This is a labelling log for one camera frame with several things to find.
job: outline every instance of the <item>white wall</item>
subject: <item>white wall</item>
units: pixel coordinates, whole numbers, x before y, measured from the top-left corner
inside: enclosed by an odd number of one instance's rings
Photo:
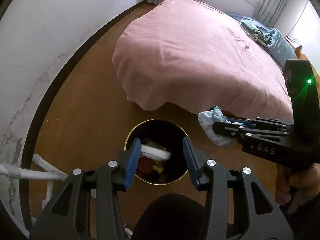
[[[320,18],[310,2],[289,34],[289,38],[297,39],[301,43],[302,52],[320,73]]]
[[[142,0],[13,0],[0,21],[0,161],[20,165],[35,111],[60,69],[111,19]],[[18,181],[0,198],[22,223]]]
[[[274,27],[280,30],[283,36],[289,35],[307,3],[308,0],[288,0]]]
[[[255,6],[247,2],[246,0],[199,0],[207,3],[216,9],[225,13],[237,13],[253,17],[255,12]]]

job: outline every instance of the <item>hand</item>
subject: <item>hand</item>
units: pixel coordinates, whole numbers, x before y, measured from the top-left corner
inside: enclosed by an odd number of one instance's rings
[[[279,205],[285,205],[291,200],[290,187],[303,188],[304,193],[299,205],[312,200],[320,193],[320,164],[314,163],[311,168],[290,174],[289,179],[284,176],[284,166],[277,164],[276,197]]]

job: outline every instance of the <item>person's leg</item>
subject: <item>person's leg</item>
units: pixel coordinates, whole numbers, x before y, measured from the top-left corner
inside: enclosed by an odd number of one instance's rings
[[[132,240],[196,240],[204,206],[183,195],[153,201],[133,229]]]

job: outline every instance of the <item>silver screw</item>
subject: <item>silver screw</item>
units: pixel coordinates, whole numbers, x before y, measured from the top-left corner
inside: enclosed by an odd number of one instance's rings
[[[81,169],[78,168],[78,169],[74,169],[72,173],[74,175],[79,175],[79,174],[81,174],[81,172],[82,172]]]
[[[250,173],[251,173],[251,169],[250,169],[250,168],[247,168],[247,167],[244,167],[244,168],[242,169],[242,171],[243,171],[243,173],[245,173],[245,174],[250,174]]]
[[[207,164],[208,164],[209,166],[214,166],[214,165],[216,165],[217,163],[216,163],[214,160],[207,160]]]
[[[109,167],[116,167],[118,165],[118,163],[116,161],[111,161],[108,163]]]

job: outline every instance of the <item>white object in trash can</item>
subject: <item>white object in trash can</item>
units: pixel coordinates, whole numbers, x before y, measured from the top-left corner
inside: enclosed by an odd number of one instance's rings
[[[170,152],[163,151],[144,144],[141,144],[141,153],[143,156],[156,161],[169,160],[171,157]]]

